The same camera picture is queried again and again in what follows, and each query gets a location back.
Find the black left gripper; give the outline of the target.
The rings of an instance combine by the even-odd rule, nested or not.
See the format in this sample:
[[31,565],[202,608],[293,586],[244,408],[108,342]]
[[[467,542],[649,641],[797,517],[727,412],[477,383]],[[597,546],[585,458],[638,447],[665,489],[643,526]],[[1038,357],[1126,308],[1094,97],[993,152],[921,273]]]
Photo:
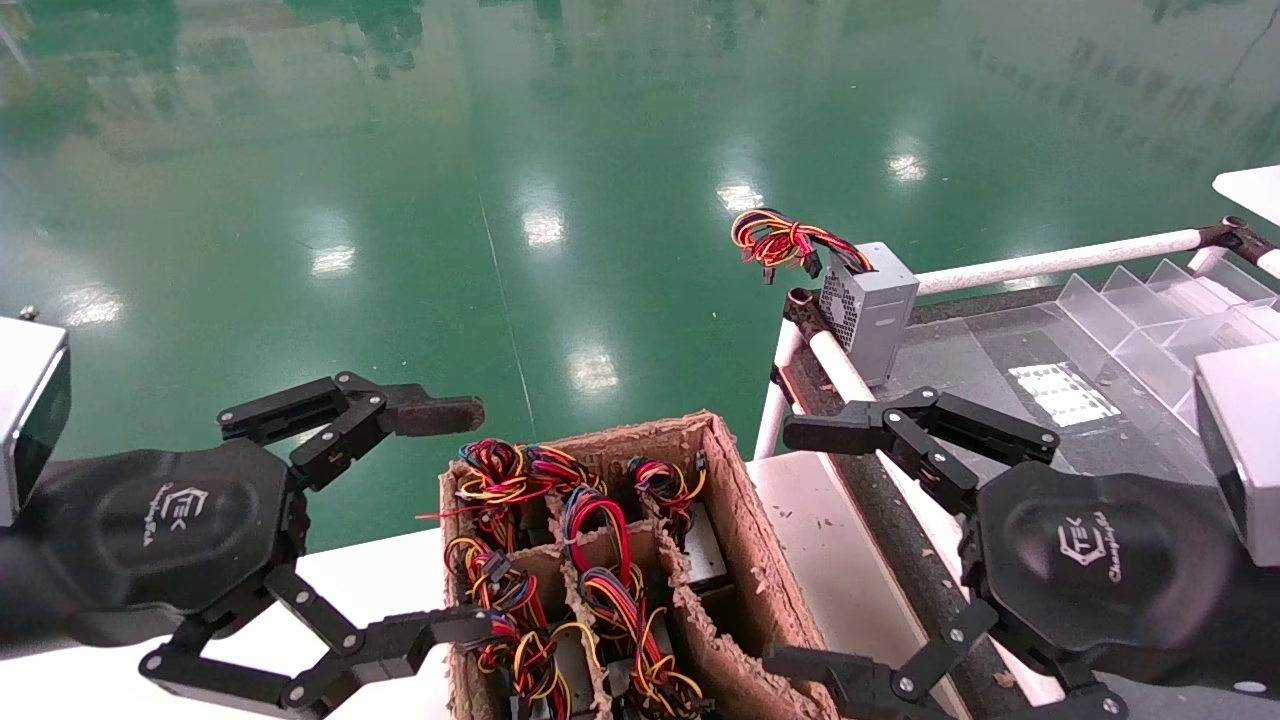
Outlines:
[[[128,647],[178,628],[141,676],[279,719],[325,719],[366,685],[415,676],[431,648],[490,638],[494,614],[454,606],[353,625],[292,568],[306,536],[294,478],[320,491],[389,436],[462,434],[484,420],[477,396],[340,372],[220,411],[234,441],[215,448],[52,462],[3,530],[3,653]],[[259,447],[305,433],[291,469]],[[287,676],[204,657],[270,601],[326,646],[315,665]]]

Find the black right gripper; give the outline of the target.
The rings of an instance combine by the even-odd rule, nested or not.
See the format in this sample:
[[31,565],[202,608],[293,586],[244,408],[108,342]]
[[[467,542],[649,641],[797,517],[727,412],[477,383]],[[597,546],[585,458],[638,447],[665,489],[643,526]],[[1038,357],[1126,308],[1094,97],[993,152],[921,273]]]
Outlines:
[[[841,717],[951,719],[925,697],[991,634],[1065,682],[1062,700],[1001,719],[1128,719],[1125,701],[1078,664],[1151,685],[1277,689],[1277,570],[1253,562],[1211,487],[1059,471],[1044,465],[1056,433],[936,388],[794,415],[783,445],[884,454],[942,509],[972,512],[965,582],[979,600],[904,667],[765,647],[768,673],[822,684]],[[1011,469],[978,489],[948,445]]]

